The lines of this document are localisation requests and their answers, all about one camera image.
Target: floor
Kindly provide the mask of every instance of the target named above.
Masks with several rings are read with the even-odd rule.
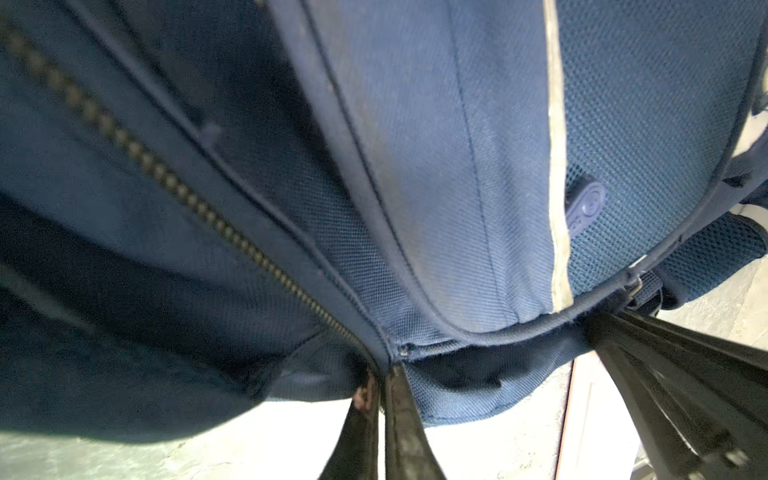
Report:
[[[663,318],[768,349],[766,296],[768,258]],[[428,430],[448,478],[554,478],[570,372],[557,369],[493,419]],[[192,439],[155,445],[0,433],[0,478],[316,478],[347,408],[346,400],[270,403]]]

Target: brass zipper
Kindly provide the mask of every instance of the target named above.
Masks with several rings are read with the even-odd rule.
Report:
[[[2,14],[0,14],[0,38],[7,51],[26,64],[27,72],[33,78],[40,81],[48,90],[53,91],[57,98],[63,100],[67,107],[78,114],[88,126],[98,129],[101,136],[126,153],[139,166],[143,174],[154,178],[160,187],[215,229],[232,248],[245,253],[253,263],[264,269],[291,295],[309,307],[325,325],[357,348],[374,370],[378,370],[368,347],[354,333],[280,269],[243,232],[234,227],[209,202],[184,183],[158,155],[147,148],[132,132],[122,127],[119,120],[94,95],[89,94],[70,76],[62,72],[53,61],[32,46],[19,30],[10,26]]]

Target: bag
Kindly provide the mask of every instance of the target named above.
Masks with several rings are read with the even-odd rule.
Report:
[[[427,426],[508,409],[750,235],[767,9],[0,0],[0,426],[156,442],[393,366]]]

